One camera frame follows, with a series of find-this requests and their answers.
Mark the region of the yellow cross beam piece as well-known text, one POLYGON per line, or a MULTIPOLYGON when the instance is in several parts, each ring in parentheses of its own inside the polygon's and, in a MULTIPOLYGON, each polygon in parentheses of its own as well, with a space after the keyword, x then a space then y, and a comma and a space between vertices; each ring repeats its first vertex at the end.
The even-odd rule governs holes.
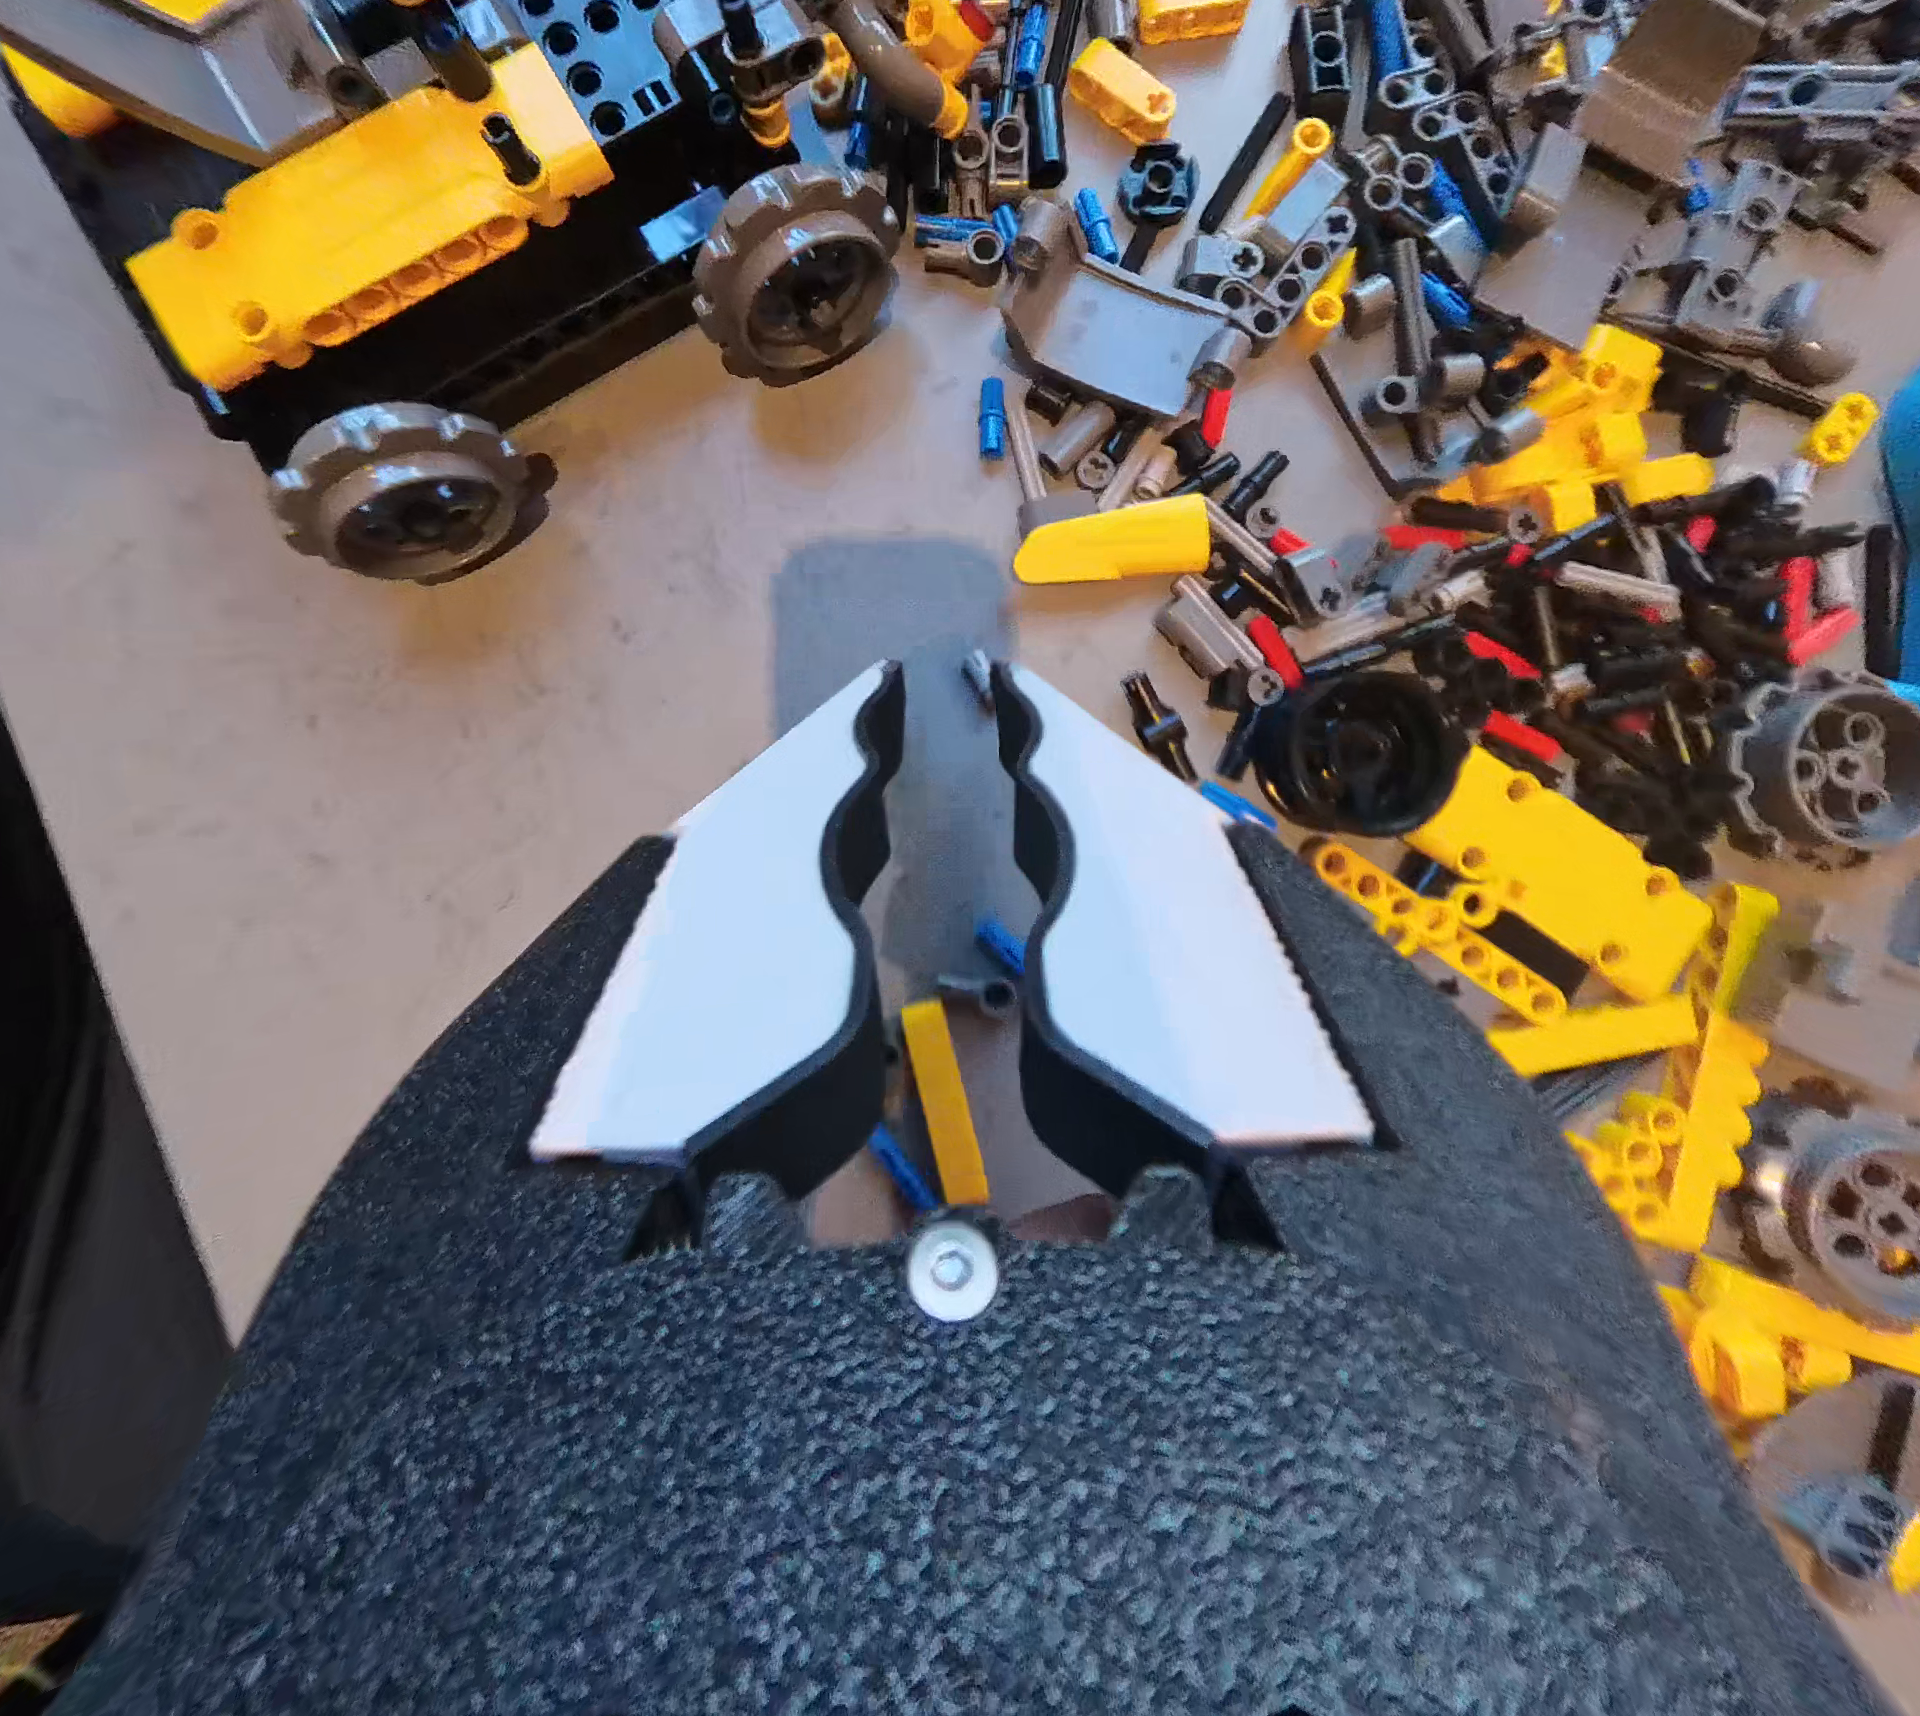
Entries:
POLYGON ((1526 1026, 1565 1015, 1565 994, 1490 942, 1451 901, 1407 888, 1382 863, 1328 836, 1307 837, 1300 854, 1318 881, 1354 906, 1396 953, 1436 960, 1526 1026))

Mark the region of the yellow curved panel piece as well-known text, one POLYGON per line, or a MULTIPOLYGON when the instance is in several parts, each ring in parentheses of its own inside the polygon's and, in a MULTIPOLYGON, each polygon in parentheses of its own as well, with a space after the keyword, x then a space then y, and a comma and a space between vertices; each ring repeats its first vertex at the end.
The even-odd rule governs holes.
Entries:
POLYGON ((1210 512, 1181 493, 1043 521, 1015 547, 1012 576, 1021 585, 1195 576, 1213 550, 1210 512))

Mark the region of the long yellow beam piece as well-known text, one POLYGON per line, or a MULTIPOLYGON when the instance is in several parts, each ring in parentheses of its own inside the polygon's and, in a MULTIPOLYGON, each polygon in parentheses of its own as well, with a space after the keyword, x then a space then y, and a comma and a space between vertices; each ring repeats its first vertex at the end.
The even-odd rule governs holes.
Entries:
POLYGON ((1565 1007, 1546 1021, 1492 1023, 1485 1043, 1520 1077, 1537 1080, 1685 1045, 1701 1029, 1679 991, 1644 1003, 1565 1007))

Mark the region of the yellow holed panel piece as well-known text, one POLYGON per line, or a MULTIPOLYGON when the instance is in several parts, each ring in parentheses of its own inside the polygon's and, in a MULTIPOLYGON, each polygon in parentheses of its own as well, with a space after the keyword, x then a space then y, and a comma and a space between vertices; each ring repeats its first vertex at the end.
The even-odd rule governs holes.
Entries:
POLYGON ((1715 926, 1676 871, 1480 747, 1404 842, 1633 1001, 1668 996, 1715 926))

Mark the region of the blue yellow brick assembly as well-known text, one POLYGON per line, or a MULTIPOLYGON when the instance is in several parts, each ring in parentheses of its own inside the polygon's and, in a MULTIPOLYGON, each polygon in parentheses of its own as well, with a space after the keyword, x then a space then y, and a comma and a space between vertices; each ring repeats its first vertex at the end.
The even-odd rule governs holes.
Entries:
POLYGON ((1890 521, 1888 676, 1917 693, 1917 372, 1892 393, 1878 436, 1890 521))

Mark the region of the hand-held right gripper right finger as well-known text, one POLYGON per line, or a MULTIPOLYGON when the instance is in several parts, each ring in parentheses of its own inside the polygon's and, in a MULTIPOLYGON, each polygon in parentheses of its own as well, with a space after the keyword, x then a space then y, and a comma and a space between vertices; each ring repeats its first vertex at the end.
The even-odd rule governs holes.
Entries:
POLYGON ((1362 1084, 1238 856, 1264 829, 1031 669, 996 662, 990 678, 1037 900, 1020 1100, 1040 1142, 1095 1183, 1374 1145, 1362 1084))

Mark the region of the black pin connector piece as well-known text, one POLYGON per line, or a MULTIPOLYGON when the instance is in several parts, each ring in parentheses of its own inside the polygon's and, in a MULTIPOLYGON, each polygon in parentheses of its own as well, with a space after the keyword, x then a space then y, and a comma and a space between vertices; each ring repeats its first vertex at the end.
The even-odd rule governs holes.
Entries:
POLYGON ((1139 747, 1174 777, 1195 785, 1197 768, 1187 750, 1186 718, 1162 698, 1154 678, 1143 669, 1128 672, 1119 680, 1119 692, 1139 747))

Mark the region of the grey curved fender piece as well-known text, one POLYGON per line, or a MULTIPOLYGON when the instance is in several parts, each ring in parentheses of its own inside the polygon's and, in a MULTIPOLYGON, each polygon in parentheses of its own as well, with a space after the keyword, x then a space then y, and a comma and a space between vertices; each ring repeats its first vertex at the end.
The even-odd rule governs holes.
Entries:
POLYGON ((1033 373, 1080 397, 1178 422, 1231 387, 1254 339, 1231 311, 1099 258, 1055 256, 999 298, 1006 342, 1033 373))

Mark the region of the pile of toy brick pieces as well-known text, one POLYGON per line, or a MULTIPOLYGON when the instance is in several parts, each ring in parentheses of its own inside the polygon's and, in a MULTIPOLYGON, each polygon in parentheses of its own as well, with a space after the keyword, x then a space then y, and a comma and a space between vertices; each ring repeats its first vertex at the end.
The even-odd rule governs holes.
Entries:
MULTIPOLYGON (((1537 1075, 1661 1275, 1713 1419, 1804 1576, 1916 1595, 1916 1325, 1754 1268, 1745 1147, 1775 1101, 1916 1125, 1916 881, 1739 878, 1720 716, 1812 669, 1899 688, 1881 403, 1802 235, 1878 250, 1916 188, 1916 0, 917 0, 967 121, 908 130, 924 270, 1006 291, 1086 258, 1229 311, 1234 385, 1176 422, 1012 351, 975 449, 1020 517, 1195 495, 1211 558, 1160 630, 1236 716, 1311 680, 1422 680, 1501 763, 1713 912, 1668 994, 1691 1043, 1537 1075)), ((1627 1000, 1402 836, 1311 831, 1443 897, 1568 1007, 1627 1000)))

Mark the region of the short yellow beam piece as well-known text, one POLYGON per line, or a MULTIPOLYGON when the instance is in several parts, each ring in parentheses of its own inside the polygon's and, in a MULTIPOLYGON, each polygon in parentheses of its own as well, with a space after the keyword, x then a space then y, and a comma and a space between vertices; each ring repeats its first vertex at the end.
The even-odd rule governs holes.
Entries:
POLYGON ((991 1200, 991 1183, 945 1005, 940 1000, 906 1003, 899 1007, 899 1033, 940 1198, 949 1205, 983 1208, 991 1200))

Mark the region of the black wheel hub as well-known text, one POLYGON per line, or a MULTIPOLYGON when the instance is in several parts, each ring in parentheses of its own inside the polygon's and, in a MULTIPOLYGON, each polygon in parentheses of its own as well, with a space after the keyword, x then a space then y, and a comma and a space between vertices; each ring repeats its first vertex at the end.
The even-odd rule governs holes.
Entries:
POLYGON ((1420 678, 1358 669, 1265 703, 1248 753, 1284 820, 1323 836, 1402 837, 1449 799, 1470 739, 1420 678))

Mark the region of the yellow black toy brick vehicle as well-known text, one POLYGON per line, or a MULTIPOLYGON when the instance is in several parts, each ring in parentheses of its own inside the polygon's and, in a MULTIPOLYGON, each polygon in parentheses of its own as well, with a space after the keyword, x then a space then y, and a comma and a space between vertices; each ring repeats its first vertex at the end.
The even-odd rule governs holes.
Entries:
POLYGON ((540 521, 511 439, 684 325, 792 383, 881 325, 885 174, 809 164, 845 56, 967 121, 917 0, 3 0, 3 91, 285 543, 442 583, 540 521))

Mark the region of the grey treaded wheel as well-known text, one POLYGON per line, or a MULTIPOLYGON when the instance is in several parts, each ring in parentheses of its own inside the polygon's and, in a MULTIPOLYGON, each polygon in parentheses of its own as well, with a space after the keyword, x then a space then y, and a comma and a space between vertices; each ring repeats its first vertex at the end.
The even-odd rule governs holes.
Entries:
POLYGON ((1751 1266, 1879 1328, 1917 1321, 1917 1128, 1876 1110, 1765 1104, 1744 1147, 1751 1266))

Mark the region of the grey toothed wheel hub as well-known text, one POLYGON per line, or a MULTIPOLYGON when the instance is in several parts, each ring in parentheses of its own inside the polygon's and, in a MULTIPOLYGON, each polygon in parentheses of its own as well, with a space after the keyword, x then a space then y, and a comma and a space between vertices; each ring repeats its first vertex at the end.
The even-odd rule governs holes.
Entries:
POLYGON ((1916 837, 1917 708, 1884 678, 1812 669, 1747 688, 1715 752, 1744 854, 1848 863, 1916 837))

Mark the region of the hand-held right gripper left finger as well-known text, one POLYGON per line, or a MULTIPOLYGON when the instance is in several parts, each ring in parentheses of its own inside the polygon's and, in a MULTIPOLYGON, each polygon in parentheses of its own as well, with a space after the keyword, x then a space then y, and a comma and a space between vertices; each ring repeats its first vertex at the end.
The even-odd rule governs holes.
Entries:
POLYGON ((885 1049, 859 903, 891 854, 903 701, 878 659, 667 829, 532 1162, 768 1176, 803 1200, 866 1144, 885 1049))

